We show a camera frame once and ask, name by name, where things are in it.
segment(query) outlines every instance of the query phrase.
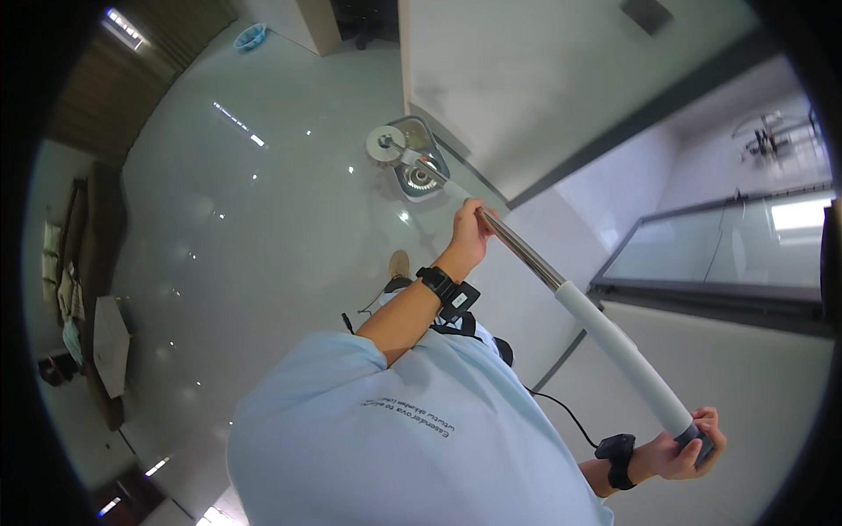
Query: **white foam grip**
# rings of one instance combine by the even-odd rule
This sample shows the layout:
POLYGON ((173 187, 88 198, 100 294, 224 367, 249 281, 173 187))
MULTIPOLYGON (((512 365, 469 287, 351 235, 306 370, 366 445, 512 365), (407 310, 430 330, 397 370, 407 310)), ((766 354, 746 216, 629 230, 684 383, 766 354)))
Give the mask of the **white foam grip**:
POLYGON ((565 281, 556 299, 584 326, 611 360, 626 375, 649 410, 673 437, 681 435, 693 423, 684 404, 663 381, 658 371, 640 354, 637 345, 591 303, 573 282, 565 281))

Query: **black wristband sensor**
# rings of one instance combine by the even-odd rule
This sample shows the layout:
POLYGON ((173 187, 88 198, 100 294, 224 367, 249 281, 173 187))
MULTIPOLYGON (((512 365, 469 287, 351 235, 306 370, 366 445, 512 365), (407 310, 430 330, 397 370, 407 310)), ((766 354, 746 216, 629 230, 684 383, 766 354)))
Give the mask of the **black wristband sensor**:
POLYGON ((598 459, 608 459, 611 467, 608 469, 608 483, 618 490, 631 490, 636 484, 629 480, 628 467, 634 452, 633 434, 618 434, 604 438, 600 446, 594 451, 598 459))
POLYGON ((450 276, 438 267, 419 268, 415 275, 421 278, 421 282, 427 285, 441 301, 439 316, 448 323, 454 323, 466 312, 479 298, 479 291, 471 287, 466 281, 460 284, 453 283, 450 276))

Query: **mop head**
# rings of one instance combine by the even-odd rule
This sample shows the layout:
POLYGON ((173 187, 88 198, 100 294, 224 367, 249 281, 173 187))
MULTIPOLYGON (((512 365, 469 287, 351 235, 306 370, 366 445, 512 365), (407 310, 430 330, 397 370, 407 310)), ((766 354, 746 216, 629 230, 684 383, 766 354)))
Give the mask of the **mop head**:
POLYGON ((401 164, 401 152, 388 146, 388 140, 402 148, 407 147, 407 138, 394 126, 377 126, 365 138, 365 154, 378 167, 396 167, 401 164))

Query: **black cable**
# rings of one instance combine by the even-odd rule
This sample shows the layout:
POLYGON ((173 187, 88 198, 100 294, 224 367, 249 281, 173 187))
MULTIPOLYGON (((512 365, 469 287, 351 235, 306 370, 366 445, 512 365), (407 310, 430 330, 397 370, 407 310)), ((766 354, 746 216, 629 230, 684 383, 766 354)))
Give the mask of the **black cable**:
POLYGON ((725 209, 727 208, 726 205, 722 205, 722 214, 719 215, 719 226, 717 229, 719 230, 719 238, 717 239, 717 247, 713 249, 713 257, 711 258, 711 264, 707 266, 707 271, 705 272, 705 278, 701 281, 702 283, 707 281, 707 275, 711 273, 711 268, 713 268, 713 262, 717 259, 717 252, 719 252, 719 245, 722 243, 722 218, 725 217, 725 209))
POLYGON ((572 411, 570 411, 570 408, 569 408, 569 407, 565 406, 564 404, 562 404, 560 401, 556 400, 556 399, 555 399, 555 398, 553 398, 552 396, 545 395, 544 393, 536 393, 536 392, 534 392, 532 389, 530 389, 529 387, 527 387, 527 386, 525 386, 525 385, 524 385, 524 389, 526 389, 527 391, 529 391, 530 393, 532 393, 532 395, 533 395, 533 396, 543 396, 544 398, 549 398, 550 400, 552 400, 552 401, 556 402, 559 406, 564 407, 564 409, 568 412, 568 414, 569 414, 569 415, 570 415, 570 417, 573 419, 573 421, 574 421, 574 422, 576 422, 576 425, 578 426, 579 431, 581 431, 581 432, 582 432, 582 434, 584 435, 584 439, 588 441, 588 444, 590 444, 590 447, 592 447, 592 448, 594 448, 594 449, 597 449, 597 448, 599 447, 599 446, 597 446, 596 444, 594 444, 594 441, 593 441, 593 440, 591 440, 591 439, 590 439, 590 437, 588 436, 588 434, 584 431, 584 428, 582 427, 582 424, 580 424, 580 423, 578 422, 578 419, 576 418, 576 415, 574 415, 574 414, 573 414, 573 412, 572 412, 572 411))
POLYGON ((363 307, 362 311, 357 311, 357 314, 362 314, 363 312, 368 312, 369 316, 374 316, 374 313, 369 311, 369 307, 374 305, 374 302, 377 301, 377 298, 379 298, 381 294, 386 292, 386 287, 388 287, 388 286, 389 286, 389 284, 383 285, 383 288, 380 289, 380 292, 377 293, 377 295, 374 297, 374 300, 371 300, 371 303, 369 303, 367 306, 363 307))
POLYGON ((351 320, 348 319, 348 315, 344 312, 342 313, 342 321, 345 322, 345 326, 348 328, 351 334, 354 334, 354 327, 351 326, 351 320))

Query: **beige shoe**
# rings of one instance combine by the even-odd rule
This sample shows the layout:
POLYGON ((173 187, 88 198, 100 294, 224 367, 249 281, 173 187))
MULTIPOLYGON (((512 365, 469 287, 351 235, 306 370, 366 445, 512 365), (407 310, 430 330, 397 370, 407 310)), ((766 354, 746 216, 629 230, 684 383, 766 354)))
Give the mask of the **beige shoe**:
POLYGON ((409 278, 409 256, 403 250, 392 254, 389 260, 389 279, 409 278))

